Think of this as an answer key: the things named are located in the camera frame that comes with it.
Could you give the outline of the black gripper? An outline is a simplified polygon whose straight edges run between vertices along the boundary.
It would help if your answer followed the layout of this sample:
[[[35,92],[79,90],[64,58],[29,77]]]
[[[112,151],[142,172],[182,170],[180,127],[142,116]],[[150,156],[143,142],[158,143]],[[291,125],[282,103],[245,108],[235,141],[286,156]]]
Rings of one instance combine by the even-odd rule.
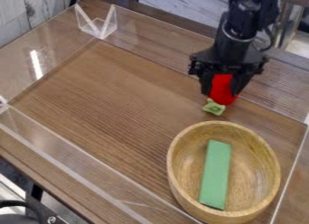
[[[253,40],[238,40],[223,32],[217,33],[214,44],[190,56],[188,74],[199,78],[202,94],[208,95],[214,74],[234,74],[230,92],[241,93],[254,74],[263,71],[267,57],[253,46]]]

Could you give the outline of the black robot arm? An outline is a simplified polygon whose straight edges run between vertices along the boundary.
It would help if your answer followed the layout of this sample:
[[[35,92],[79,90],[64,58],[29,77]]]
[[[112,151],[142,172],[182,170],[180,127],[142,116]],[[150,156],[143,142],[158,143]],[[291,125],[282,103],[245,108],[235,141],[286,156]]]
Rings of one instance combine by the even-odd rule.
[[[214,44],[190,56],[188,74],[195,75],[208,96],[217,75],[230,75],[230,95],[237,96],[254,75],[263,71],[274,45],[269,26],[278,18],[278,0],[229,0],[221,15]]]

